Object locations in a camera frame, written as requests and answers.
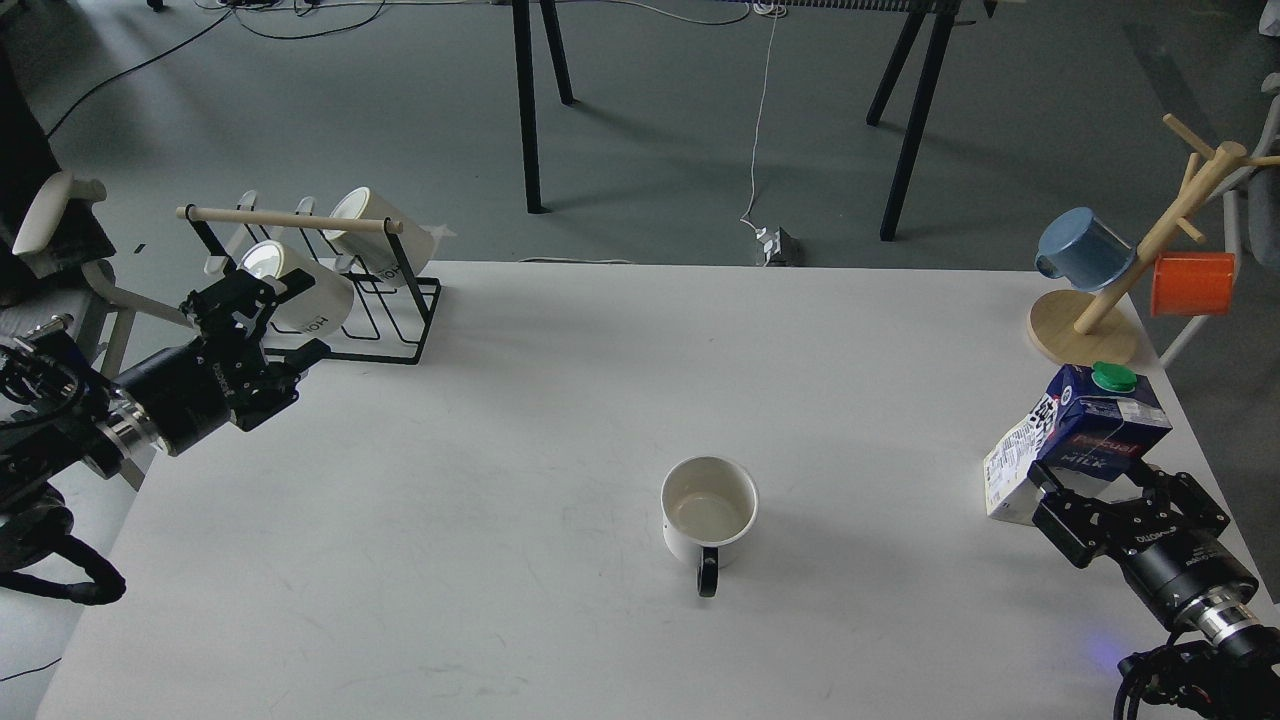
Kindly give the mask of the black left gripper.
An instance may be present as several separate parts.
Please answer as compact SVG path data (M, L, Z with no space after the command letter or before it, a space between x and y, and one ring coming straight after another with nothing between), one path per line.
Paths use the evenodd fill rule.
M288 296L284 281L233 270L180 304L195 328L191 342L154 354L113 382L166 454L183 454L227 424L255 430L297 401L301 378L332 348L321 340L261 348Z

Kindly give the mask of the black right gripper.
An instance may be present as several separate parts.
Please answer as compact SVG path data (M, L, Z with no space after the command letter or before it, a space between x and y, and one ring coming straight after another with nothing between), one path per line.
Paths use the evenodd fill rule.
M1193 628L1202 597L1226 593L1244 605L1260 580L1220 541L1230 525L1222 506L1189 473L1169 474L1144 461L1126 477L1140 500L1107 502L1065 487L1043 462L1028 479L1043 492L1033 524L1079 569L1102 553L1169 632Z

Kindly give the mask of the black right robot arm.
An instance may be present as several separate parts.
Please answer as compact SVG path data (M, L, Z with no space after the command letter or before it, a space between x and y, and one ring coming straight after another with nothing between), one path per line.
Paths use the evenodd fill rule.
M1068 488L1046 462L1028 471L1042 493L1034 525L1075 568L1112 559L1169 633L1120 661L1112 716L1171 705L1203 719L1275 719L1279 634L1249 609L1258 579L1221 543L1226 511L1188 473L1139 460L1126 474L1140 496L1108 502Z

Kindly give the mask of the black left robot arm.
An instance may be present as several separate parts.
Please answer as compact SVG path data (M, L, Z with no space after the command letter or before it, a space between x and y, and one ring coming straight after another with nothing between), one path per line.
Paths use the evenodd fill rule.
M311 340L269 360L262 348L280 305L317 283L229 272L180 311L197 336L109 379L55 322L3 347L3 393L20 411L3 423L3 585L86 606L118 601L122 574L77 539L52 478L83 462L104 478L155 446L177 456L232 424L252 430L291 406L305 373L328 355Z

